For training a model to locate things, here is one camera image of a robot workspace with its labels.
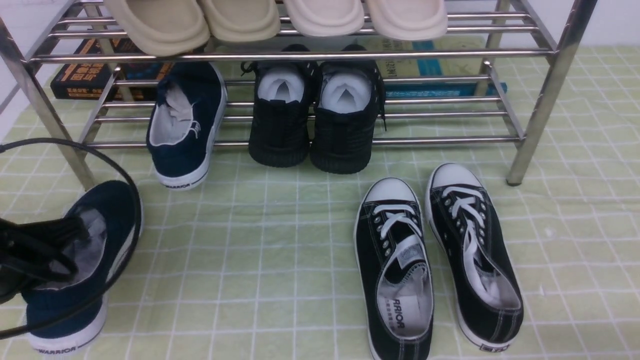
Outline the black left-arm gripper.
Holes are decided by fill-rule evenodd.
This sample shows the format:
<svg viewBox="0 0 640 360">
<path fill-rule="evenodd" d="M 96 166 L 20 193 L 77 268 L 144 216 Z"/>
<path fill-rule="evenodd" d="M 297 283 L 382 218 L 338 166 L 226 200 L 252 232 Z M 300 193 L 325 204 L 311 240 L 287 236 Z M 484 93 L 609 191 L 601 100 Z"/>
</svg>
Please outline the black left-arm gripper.
<svg viewBox="0 0 640 360">
<path fill-rule="evenodd" d="M 0 221 L 0 303 L 12 300 L 33 283 L 70 281 L 79 271 L 62 252 L 29 257 L 33 250 L 62 251 L 76 240 L 89 237 L 80 216 L 27 224 Z"/>
</svg>

